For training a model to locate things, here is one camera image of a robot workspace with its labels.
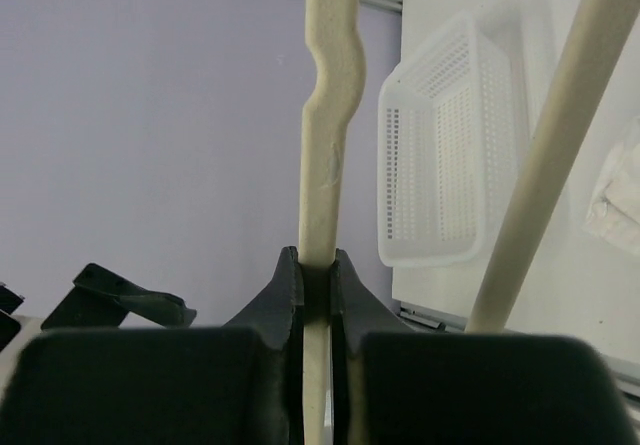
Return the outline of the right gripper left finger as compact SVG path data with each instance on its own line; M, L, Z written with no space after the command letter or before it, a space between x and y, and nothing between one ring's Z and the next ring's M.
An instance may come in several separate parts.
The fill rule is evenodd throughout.
M261 292L170 355L22 350L1 400L5 444L300 444L304 284L280 252Z

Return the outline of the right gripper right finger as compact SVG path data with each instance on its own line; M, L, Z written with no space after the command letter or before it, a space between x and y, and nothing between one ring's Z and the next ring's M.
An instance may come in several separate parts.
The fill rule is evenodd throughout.
M330 270L337 444L627 444L631 421L600 357L487 335L415 330L362 283L348 254Z

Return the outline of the cream white skirt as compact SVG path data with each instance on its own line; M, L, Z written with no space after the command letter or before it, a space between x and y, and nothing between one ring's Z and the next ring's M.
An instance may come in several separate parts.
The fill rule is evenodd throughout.
M603 162L584 229L639 256L639 117L631 120Z

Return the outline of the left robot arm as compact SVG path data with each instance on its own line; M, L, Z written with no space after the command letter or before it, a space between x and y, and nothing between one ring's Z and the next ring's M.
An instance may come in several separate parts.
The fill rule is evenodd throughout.
M17 300L1 290L1 356L22 350L62 356L170 355L206 337L191 331L197 312L168 292L149 290L96 264L74 278L42 321L18 319Z

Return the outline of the cream plastic hanger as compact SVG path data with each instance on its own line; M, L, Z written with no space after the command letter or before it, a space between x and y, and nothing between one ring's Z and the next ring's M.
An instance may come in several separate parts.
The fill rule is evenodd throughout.
M309 279L303 346L304 442L324 438L329 281L336 255L347 126L364 90L359 0L306 0L315 88L302 111L299 261ZM581 0L534 140L467 324L504 329L551 215L639 14L639 0Z

